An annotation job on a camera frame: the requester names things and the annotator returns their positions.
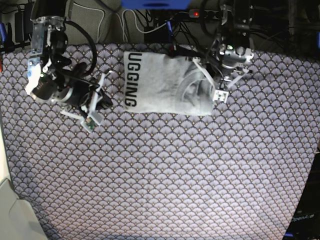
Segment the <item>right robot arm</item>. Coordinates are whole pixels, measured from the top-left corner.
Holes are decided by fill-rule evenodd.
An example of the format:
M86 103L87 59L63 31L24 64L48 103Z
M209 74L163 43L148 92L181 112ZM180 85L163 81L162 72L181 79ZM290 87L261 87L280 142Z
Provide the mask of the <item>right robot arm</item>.
M71 21L72 0L37 0L31 11L33 24L31 52L27 62L26 93L39 103L61 103L61 114L78 120L89 133L100 126L103 117L98 112L113 106L104 93L103 85L110 72L100 78L89 77L98 60L92 37L77 23ZM78 63L67 70L71 59L64 56L68 46L66 26L77 29L88 41L92 60Z

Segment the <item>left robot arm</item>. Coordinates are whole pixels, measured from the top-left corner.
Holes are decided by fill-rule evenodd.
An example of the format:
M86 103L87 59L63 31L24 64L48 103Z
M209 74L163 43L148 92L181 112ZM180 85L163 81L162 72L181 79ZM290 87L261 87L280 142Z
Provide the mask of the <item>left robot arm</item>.
M203 33L212 39L207 49L188 50L187 59L201 72L199 99L206 104L226 102L230 89L252 73L249 64L254 58L250 47L252 22L249 0L219 0L218 24L213 33L207 29L203 0L199 7L199 23Z

